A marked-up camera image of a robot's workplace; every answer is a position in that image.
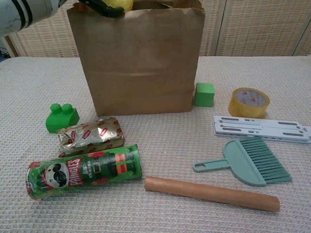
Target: green pringles can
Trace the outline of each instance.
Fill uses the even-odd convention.
[[[141,178],[137,145],[98,151],[50,161],[32,162],[26,187],[32,199],[58,195],[83,186]]]

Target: brush bristles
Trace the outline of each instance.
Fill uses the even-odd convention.
[[[292,180],[289,173],[261,137],[241,139],[240,142],[266,183]]]

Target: yellow fruit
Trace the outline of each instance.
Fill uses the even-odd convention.
[[[124,11],[131,11],[133,8],[133,0],[102,0],[108,6],[113,8],[123,7]]]

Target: beige tablecloth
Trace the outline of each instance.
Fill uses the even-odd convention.
[[[171,178],[278,196],[279,213],[144,190],[143,179],[84,188],[41,201],[26,193],[30,162],[57,156],[45,119],[54,102],[69,102],[80,122],[96,120],[78,58],[15,58],[0,63],[1,232],[311,232],[311,145],[267,142],[291,183],[248,186],[230,170],[195,173],[192,164],[222,157],[228,137],[213,135],[213,115],[228,115],[235,88],[271,98],[268,118],[311,125],[311,57],[202,57],[198,82],[215,84],[214,107],[189,113],[116,116],[126,144],[137,143],[143,177]]]

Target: green brush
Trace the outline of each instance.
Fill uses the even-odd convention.
[[[261,137],[233,139],[226,143],[224,159],[193,165],[195,172],[230,168],[240,181],[253,186],[291,181],[292,178]]]

